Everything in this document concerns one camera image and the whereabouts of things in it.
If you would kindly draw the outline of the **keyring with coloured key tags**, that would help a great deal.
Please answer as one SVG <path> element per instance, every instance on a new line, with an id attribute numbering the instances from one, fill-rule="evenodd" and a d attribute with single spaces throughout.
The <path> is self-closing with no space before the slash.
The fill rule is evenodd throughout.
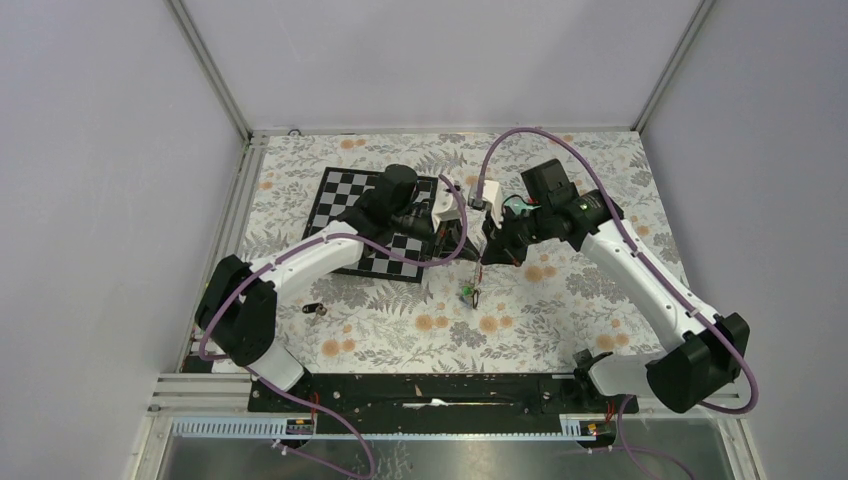
<path id="1" fill-rule="evenodd" d="M 480 261 L 475 264 L 471 279 L 460 287 L 459 299 L 471 309 L 477 309 L 480 302 L 483 281 L 483 265 Z"/>

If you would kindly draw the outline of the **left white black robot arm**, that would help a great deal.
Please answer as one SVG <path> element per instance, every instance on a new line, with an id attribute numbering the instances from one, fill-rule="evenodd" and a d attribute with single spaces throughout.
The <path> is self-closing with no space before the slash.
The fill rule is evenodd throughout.
<path id="1" fill-rule="evenodd" d="M 288 411 L 309 401 L 305 367 L 276 339 L 277 306 L 319 278 L 374 253 L 409 265 L 441 266 L 473 252 L 465 201 L 459 187 L 441 175 L 431 198 L 419 209 L 419 177 L 391 164 L 333 220 L 313 235 L 264 258 L 231 254 L 215 266 L 194 314 L 202 330 L 198 354 L 214 360 L 208 342 L 223 359 L 248 370 L 272 389 Z"/>

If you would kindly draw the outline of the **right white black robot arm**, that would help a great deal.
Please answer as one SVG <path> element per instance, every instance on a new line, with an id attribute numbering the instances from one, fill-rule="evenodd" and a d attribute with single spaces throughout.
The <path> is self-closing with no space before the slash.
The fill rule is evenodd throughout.
<path id="1" fill-rule="evenodd" d="M 525 197 L 506 197 L 481 179 L 471 198 L 486 212 L 485 265 L 525 261 L 530 246 L 560 240 L 610 277 L 651 326 L 661 352 L 595 361 L 573 386 L 575 402 L 597 412 L 614 395 L 650 395 L 676 413 L 705 407 L 742 414 L 758 401 L 744 355 L 750 326 L 723 315 L 675 278 L 643 245 L 602 185 L 581 194 L 557 159 L 521 174 Z"/>

